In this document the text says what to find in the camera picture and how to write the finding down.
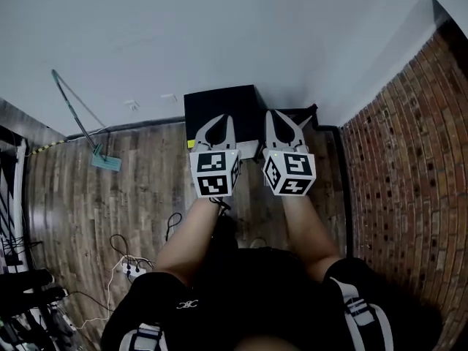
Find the wooden floor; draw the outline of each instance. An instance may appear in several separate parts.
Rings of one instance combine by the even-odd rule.
[[[311,197],[344,253],[344,205],[333,138],[326,132],[305,131],[316,154],[318,178]],[[167,220],[185,215],[195,199],[189,172],[184,124],[146,127],[97,135],[122,159],[119,173],[90,165],[84,139],[56,146],[32,156],[27,175],[31,239],[43,241],[34,250],[39,267],[47,267],[58,284],[106,302],[105,288],[119,260],[110,248],[114,233],[125,236],[130,254],[155,260],[165,240]],[[269,246],[286,249],[281,200],[264,186],[261,166],[246,160],[230,199],[230,215],[238,223],[238,244],[248,247],[258,237]],[[116,274],[110,286],[110,307],[128,292],[130,283]],[[63,302],[74,324],[104,317],[107,312],[87,297],[75,294]],[[86,350],[99,349],[105,321],[94,321],[80,331]]]

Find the power strip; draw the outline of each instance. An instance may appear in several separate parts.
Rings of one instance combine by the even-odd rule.
[[[137,271],[137,266],[134,265],[134,264],[127,264],[127,261],[121,261],[121,268],[122,268],[122,273],[123,274],[127,274],[128,271],[130,271],[130,277],[132,278],[137,278],[139,276],[141,276],[142,274],[145,274],[146,273],[146,269],[145,268],[141,268],[140,266],[138,267],[138,271]]]

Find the brick wall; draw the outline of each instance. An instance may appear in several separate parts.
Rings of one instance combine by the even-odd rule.
[[[446,23],[343,127],[355,256],[441,310],[438,350],[468,315],[467,65]]]

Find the backpack strap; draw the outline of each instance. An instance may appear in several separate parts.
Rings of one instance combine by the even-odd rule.
[[[345,284],[330,277],[341,290],[346,306],[344,318],[350,331],[352,343],[356,351],[366,351],[360,328],[376,322],[382,331],[385,351],[393,351],[393,336],[387,315],[376,304],[367,303],[360,297],[358,289],[352,284]]]
[[[165,351],[167,346],[159,326],[140,324],[129,331],[120,343],[119,351]]]

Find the white plug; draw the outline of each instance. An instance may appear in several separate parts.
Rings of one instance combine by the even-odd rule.
[[[130,272],[129,277],[132,277],[132,278],[137,278],[138,276],[141,276],[142,274],[146,273],[146,269],[141,268],[141,264],[137,267],[136,264],[131,264],[131,263],[128,263],[127,261],[122,260],[121,265],[122,265],[122,273],[127,275],[128,272]]]

